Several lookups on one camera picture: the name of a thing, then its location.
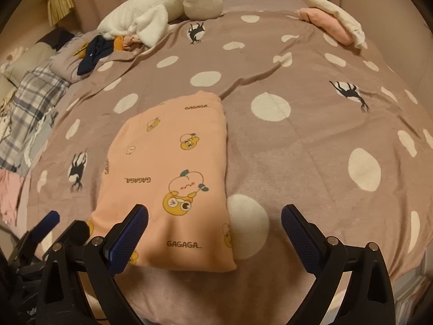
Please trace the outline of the peach cartoon print baby onesie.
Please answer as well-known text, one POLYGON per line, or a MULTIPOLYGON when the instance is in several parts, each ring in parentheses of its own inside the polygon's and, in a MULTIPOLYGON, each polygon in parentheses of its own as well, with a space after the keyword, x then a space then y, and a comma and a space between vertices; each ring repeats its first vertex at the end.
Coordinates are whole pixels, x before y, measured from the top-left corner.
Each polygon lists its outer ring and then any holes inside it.
POLYGON ((197 92, 128 119, 112 141, 93 236, 105 236, 136 205, 149 222, 135 266, 175 271, 236 268, 226 205, 227 123, 220 98, 197 92))

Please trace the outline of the pink folded garment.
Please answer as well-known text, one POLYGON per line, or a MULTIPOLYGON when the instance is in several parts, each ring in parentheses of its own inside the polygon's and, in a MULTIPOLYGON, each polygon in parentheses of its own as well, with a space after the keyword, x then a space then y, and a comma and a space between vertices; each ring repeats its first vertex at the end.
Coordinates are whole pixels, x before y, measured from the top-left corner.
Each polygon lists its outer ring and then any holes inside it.
POLYGON ((18 204, 25 178, 17 173, 1 168, 0 203, 2 221, 14 225, 17 220, 18 204))

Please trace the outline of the grey plaid pillow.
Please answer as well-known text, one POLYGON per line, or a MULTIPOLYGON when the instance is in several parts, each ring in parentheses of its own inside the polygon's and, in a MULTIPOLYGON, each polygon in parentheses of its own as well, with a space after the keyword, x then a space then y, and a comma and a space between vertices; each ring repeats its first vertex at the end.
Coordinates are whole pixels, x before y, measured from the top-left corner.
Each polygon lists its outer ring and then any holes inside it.
POLYGON ((55 75, 49 59, 28 71, 12 98, 8 114, 10 133, 1 140, 1 168, 17 172, 24 143, 37 123, 65 95, 70 83, 55 75))

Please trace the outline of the mauve pillow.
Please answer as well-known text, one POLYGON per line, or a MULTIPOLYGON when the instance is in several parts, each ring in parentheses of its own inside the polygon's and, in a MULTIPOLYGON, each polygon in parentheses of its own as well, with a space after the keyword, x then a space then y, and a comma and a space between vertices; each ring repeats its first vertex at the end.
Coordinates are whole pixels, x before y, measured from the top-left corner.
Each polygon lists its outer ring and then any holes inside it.
POLYGON ((90 73, 79 76, 78 66, 81 59, 74 55, 85 43, 89 43, 97 35, 96 30, 85 34, 78 33, 66 43, 52 58, 51 71, 58 77, 70 82, 77 83, 86 79, 90 73))

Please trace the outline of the mauve polka dot blanket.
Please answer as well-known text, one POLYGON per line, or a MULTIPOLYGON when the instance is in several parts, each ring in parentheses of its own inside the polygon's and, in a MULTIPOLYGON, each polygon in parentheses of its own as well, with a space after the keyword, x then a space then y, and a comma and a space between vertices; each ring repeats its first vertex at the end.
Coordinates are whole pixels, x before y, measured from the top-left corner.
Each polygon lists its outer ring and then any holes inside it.
POLYGON ((339 45, 289 12, 177 25, 156 47, 113 53, 72 99, 32 171, 28 217, 55 234, 90 223, 109 147, 163 102, 217 95, 227 123, 226 205, 236 268, 135 266, 117 283, 158 324, 284 324, 313 282, 282 227, 294 204, 325 235, 379 245, 392 280, 432 242, 432 120, 374 44, 339 45))

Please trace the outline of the navy blue garment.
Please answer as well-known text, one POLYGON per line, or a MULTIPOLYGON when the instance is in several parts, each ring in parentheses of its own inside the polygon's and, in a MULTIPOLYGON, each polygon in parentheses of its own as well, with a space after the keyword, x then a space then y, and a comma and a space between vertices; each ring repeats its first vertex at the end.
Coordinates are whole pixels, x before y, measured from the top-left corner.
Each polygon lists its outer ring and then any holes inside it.
POLYGON ((86 75, 94 70, 99 60, 108 57, 114 50, 114 40, 106 40, 102 35, 96 35, 86 48, 84 57, 77 70, 78 76, 86 75))

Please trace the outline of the mustard yellow garment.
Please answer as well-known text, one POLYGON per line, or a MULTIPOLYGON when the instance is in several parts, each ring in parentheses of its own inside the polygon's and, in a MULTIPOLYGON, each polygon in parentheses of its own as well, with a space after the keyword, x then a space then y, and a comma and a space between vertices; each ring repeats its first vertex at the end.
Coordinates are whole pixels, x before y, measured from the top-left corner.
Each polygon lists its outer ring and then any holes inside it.
MULTIPOLYGON (((115 37, 114 42, 113 42, 113 50, 114 51, 122 51, 124 49, 123 40, 124 40, 123 36, 115 37)), ((79 59, 84 58, 88 45, 89 45, 89 43, 83 44, 80 49, 78 49, 77 51, 75 51, 73 53, 73 56, 77 56, 79 59)))

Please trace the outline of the white fluffy fleece garment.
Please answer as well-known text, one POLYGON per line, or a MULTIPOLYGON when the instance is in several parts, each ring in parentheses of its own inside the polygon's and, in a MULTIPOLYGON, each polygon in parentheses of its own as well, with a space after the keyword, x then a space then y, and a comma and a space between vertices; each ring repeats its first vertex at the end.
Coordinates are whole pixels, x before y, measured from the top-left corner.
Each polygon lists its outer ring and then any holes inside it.
POLYGON ((182 16, 193 21, 213 19, 222 10, 222 0, 128 0, 110 12, 97 30, 107 40, 129 35, 152 48, 167 34, 170 22, 182 16))

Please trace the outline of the pleated beige lampshade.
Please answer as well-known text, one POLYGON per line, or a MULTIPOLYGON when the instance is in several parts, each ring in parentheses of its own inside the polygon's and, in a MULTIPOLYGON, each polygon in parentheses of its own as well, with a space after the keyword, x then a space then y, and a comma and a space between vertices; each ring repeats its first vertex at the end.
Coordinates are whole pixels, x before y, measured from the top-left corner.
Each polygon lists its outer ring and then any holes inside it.
POLYGON ((51 27, 58 24, 74 8, 72 0, 47 0, 48 22, 51 27))

